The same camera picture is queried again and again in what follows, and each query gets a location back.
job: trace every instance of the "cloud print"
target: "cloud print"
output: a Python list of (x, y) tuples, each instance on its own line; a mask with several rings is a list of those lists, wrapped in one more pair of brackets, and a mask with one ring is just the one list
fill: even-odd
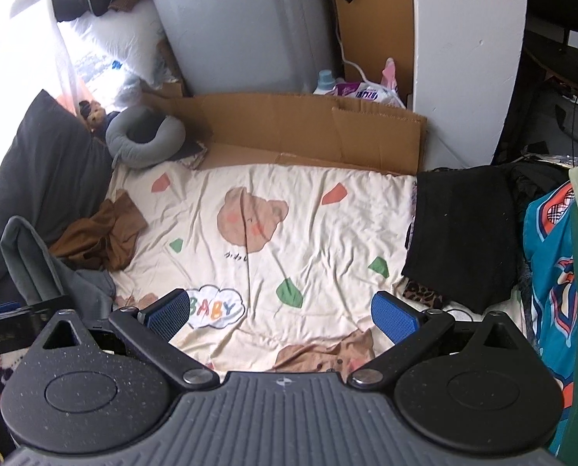
[(193, 328), (211, 326), (222, 329), (237, 322), (246, 309), (241, 295), (235, 289), (218, 289), (206, 285), (200, 289), (188, 289), (189, 320)]

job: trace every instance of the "metal pivot screw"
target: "metal pivot screw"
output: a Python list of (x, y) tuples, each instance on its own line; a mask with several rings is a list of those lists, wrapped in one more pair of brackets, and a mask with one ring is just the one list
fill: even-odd
[(354, 372), (352, 374), (352, 379), (359, 386), (366, 387), (381, 382), (384, 379), (384, 375), (382, 375), (377, 370), (365, 368), (364, 370), (358, 370), (357, 372)]
[(183, 373), (183, 381), (190, 385), (200, 385), (211, 382), (213, 373), (204, 368), (196, 368), (194, 370), (187, 370)]

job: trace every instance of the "bed sheet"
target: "bed sheet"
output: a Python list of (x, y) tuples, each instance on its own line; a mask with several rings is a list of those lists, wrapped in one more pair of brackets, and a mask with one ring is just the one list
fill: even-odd
[[(284, 348), (370, 330), (372, 351), (353, 360), (368, 361), (392, 345), (370, 301), (380, 289), (403, 292), (414, 183), (306, 166), (119, 165), (108, 197), (127, 190), (148, 228), (131, 264), (112, 274), (117, 304), (142, 308), (187, 289), (190, 319), (171, 343), (221, 375), (270, 370)], [(504, 309), (523, 323), (511, 303)]]

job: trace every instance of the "white cord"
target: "white cord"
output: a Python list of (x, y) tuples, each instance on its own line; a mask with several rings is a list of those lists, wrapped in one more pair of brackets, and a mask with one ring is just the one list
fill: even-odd
[(336, 26), (335, 31), (336, 31), (336, 40), (338, 40), (338, 45), (340, 46), (340, 57), (343, 60), (343, 63), (347, 63), (348, 65), (353, 66), (360, 74), (360, 77), (362, 77), (362, 82), (364, 82), (365, 84), (367, 84), (371, 87), (374, 87), (375, 89), (385, 90), (387, 94), (392, 96), (397, 101), (397, 103), (401, 106), (401, 108), (407, 109), (407, 107), (405, 106), (405, 103), (403, 103), (401, 101), (399, 94), (394, 89), (389, 89), (385, 85), (381, 85), (380, 83), (371, 82), (369, 79), (366, 78), (364, 70), (362, 70), (362, 68), (360, 68), (359, 64), (356, 64), (353, 61), (349, 61), (345, 57), (345, 49), (343, 49), (343, 43), (341, 42), (340, 35), (338, 34), (338, 24)]
[[(359, 64), (354, 63), (353, 61), (349, 61), (346, 57), (345, 57), (345, 50), (343, 49), (343, 43), (341, 42), (340, 39), (340, 34), (338, 32), (338, 17), (336, 19), (336, 26), (334, 31), (336, 32), (336, 40), (338, 41), (338, 45), (340, 46), (340, 57), (343, 60), (344, 63), (347, 63), (350, 66), (353, 66), (358, 73), (360, 74), (360, 77), (362, 77), (362, 81), (364, 83), (366, 83), (367, 85), (370, 85), (371, 87), (374, 87), (375, 89), (377, 88), (382, 88), (384, 89), (387, 93), (389, 93), (394, 99), (396, 99), (396, 101), (401, 105), (402, 108), (405, 108), (407, 110), (407, 107), (405, 106), (405, 104), (401, 101), (401, 98), (399, 98), (399, 95), (397, 94), (396, 91), (387, 88), (384, 85), (381, 85), (380, 83), (375, 83), (375, 82), (371, 82), (370, 80), (368, 80), (366, 78), (366, 75), (364, 73), (364, 70), (362, 70), (362, 68), (360, 68)], [(427, 132), (430, 135), (434, 135), (439, 141), (440, 143), (444, 146), (444, 148), (451, 154), (452, 157), (454, 157), (457, 162), (459, 162), (460, 165), (462, 165), (464, 168), (472, 168), (471, 165), (468, 165), (468, 163), (466, 163), (464, 160), (462, 160), (455, 152), (453, 152), (453, 150), (451, 149), (451, 147), (449, 147), (446, 142), (440, 138), (440, 135), (438, 135), (435, 131), (431, 131), (431, 130), (427, 130)]]

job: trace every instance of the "cardboard box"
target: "cardboard box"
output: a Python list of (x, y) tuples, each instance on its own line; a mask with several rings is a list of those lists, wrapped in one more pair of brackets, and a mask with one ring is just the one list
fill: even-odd
[(144, 80), (141, 80), (141, 86), (143, 92), (148, 92), (151, 94), (156, 94), (161, 98), (183, 98), (184, 96), (190, 96), (187, 89), (187, 84), (181, 70), (179, 69), (179, 64), (176, 61), (175, 53), (168, 42), (168, 39), (162, 39), (157, 42), (157, 50), (160, 56), (166, 62), (166, 66), (170, 70), (170, 73), (176, 79), (175, 82), (164, 82), (159, 89), (153, 89)]
[[(367, 78), (380, 82), (386, 60), (396, 64), (399, 94), (405, 101), (414, 83), (414, 0), (335, 0), (345, 55)], [(351, 66), (345, 78), (361, 80)]]
[(336, 96), (144, 94), (142, 102), (209, 142), (204, 168), (281, 163), (414, 175), (427, 122), (409, 110)]

